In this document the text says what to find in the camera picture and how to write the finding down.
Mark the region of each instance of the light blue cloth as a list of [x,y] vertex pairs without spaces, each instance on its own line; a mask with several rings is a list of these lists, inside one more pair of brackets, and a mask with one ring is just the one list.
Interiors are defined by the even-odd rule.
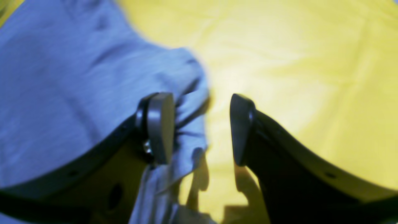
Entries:
[[84,154],[153,92],[174,94],[176,146],[170,166],[144,174],[131,224],[184,210],[169,186],[207,148],[205,74],[186,49],[141,38],[110,0],[25,0],[0,28],[0,187]]

